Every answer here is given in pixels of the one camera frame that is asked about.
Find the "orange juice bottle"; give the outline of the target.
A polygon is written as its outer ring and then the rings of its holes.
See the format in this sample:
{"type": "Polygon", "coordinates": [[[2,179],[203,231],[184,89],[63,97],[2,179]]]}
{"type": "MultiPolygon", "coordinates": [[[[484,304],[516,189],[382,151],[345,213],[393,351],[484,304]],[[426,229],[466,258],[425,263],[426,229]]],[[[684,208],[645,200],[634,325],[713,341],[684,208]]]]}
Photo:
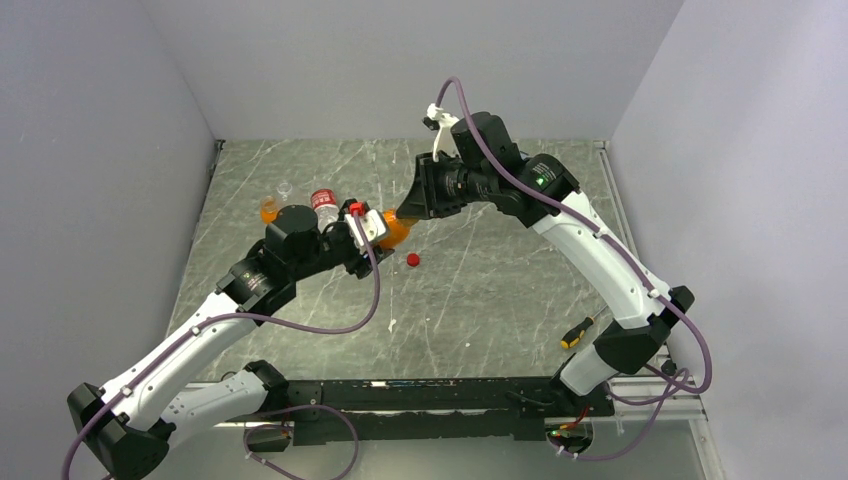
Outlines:
{"type": "Polygon", "coordinates": [[[378,242],[383,250],[394,250],[409,236],[411,229],[419,220],[415,218],[400,218],[395,209],[383,212],[383,218],[388,227],[388,235],[378,242]]]}

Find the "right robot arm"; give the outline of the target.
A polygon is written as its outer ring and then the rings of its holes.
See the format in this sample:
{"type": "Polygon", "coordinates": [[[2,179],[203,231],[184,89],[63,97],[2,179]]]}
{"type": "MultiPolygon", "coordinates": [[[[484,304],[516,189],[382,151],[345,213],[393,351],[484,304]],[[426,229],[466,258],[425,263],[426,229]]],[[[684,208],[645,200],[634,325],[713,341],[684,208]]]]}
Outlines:
{"type": "Polygon", "coordinates": [[[612,321],[557,371],[551,401],[574,415],[590,393],[616,374],[635,374],[668,339],[694,303],[685,286],[670,287],[630,252],[592,207],[576,178],[555,157],[526,156],[502,119],[477,112],[459,119],[431,105],[424,124],[431,151],[415,158],[415,175],[395,215],[430,220],[490,202],[563,253],[606,302],[612,321]]]}

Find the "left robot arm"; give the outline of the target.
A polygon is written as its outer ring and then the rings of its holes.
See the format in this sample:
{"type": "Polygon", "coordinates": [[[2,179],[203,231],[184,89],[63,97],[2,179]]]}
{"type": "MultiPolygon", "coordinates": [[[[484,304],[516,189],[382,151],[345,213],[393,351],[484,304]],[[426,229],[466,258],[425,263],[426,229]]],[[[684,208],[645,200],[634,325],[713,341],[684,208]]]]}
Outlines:
{"type": "Polygon", "coordinates": [[[172,448],[218,423],[279,417],[289,404],[289,383],[268,362],[250,362],[196,391],[187,385],[234,343],[276,323],[299,281],[336,267],[376,277],[386,255],[380,243],[389,232],[384,215],[362,202],[348,201],[327,226],[309,206],[283,208],[197,311],[152,352],[105,384],[84,383],[69,394],[75,445],[86,446],[111,478],[141,479],[172,448]]]}

